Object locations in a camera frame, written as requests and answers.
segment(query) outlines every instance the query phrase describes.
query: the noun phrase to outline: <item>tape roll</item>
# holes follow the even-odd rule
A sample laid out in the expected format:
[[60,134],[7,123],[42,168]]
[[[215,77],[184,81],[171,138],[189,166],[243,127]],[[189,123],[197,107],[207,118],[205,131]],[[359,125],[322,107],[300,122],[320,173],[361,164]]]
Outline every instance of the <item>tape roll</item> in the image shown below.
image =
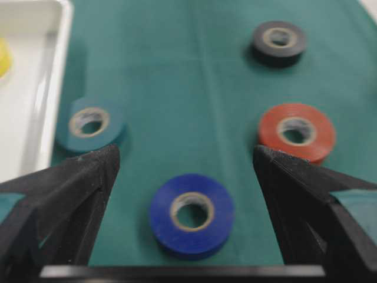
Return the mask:
[[[300,141],[286,134],[296,133]],[[259,142],[275,150],[321,163],[332,151],[336,139],[331,121],[312,106],[281,104],[267,111],[259,124]]]
[[[90,123],[96,123],[96,128],[87,132],[84,127]],[[57,142],[71,152],[88,152],[115,142],[123,131],[124,118],[117,105],[81,98],[61,114]]]
[[5,75],[12,65],[11,55],[6,46],[5,40],[0,38],[0,78]]
[[[177,220],[180,208],[200,205],[206,221],[189,228]],[[202,259],[217,252],[226,242],[233,224],[233,201],[226,189],[208,177],[187,174],[165,183],[154,196],[150,225],[166,251],[182,259]]]
[[304,32],[289,22],[265,22],[254,31],[252,52],[262,64],[291,66],[298,62],[305,49]]

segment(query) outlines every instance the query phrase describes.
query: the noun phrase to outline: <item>black tape roll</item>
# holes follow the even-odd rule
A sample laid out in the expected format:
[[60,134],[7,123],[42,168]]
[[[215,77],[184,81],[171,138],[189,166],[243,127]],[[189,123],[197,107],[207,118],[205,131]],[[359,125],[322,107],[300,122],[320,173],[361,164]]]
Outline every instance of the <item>black tape roll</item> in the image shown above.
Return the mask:
[[252,53],[264,65],[291,66],[298,62],[305,49],[304,32],[289,22],[265,22],[254,31]]

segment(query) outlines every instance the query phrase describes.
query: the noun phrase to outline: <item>blue tape roll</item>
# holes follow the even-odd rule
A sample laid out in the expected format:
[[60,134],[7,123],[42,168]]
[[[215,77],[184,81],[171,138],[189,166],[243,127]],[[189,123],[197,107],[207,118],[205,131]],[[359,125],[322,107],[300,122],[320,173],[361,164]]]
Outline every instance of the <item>blue tape roll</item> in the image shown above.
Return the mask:
[[[91,122],[101,122],[94,133],[84,133],[82,127]],[[57,142],[71,152],[97,150],[121,136],[124,131],[122,110],[106,100],[81,98],[64,111],[57,125]]]
[[[208,218],[198,228],[182,226],[175,216],[180,207],[190,203],[207,209]],[[159,188],[150,208],[150,225],[158,242],[173,255],[202,259],[217,252],[226,242],[233,224],[233,210],[233,201],[221,184],[202,175],[187,174]]]

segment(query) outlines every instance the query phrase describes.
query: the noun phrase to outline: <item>table surface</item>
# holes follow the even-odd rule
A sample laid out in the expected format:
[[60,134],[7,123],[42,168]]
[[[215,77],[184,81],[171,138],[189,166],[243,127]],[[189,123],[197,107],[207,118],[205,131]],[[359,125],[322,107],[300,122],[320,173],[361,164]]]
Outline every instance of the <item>table surface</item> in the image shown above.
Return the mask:
[[[251,156],[259,119],[277,104],[301,102],[326,113],[337,144],[323,165],[377,182],[377,29],[356,1],[73,3],[60,110],[80,97],[115,101],[128,133],[91,265],[281,264]],[[247,59],[253,30],[273,19],[308,37],[291,68]],[[66,157],[55,146],[52,164]],[[166,255],[148,225],[153,194],[183,173],[218,180],[234,200],[228,242],[202,261]]]

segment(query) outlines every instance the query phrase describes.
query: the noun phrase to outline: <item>red tape roll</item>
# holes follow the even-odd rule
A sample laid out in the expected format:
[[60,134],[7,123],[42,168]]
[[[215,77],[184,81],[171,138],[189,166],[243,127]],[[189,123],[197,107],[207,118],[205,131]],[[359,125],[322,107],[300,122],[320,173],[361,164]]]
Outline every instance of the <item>red tape roll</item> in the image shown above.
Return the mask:
[[[287,132],[299,133],[302,140],[292,141]],[[267,111],[259,124],[259,142],[275,150],[320,164],[335,145],[331,121],[312,106],[281,104]]]

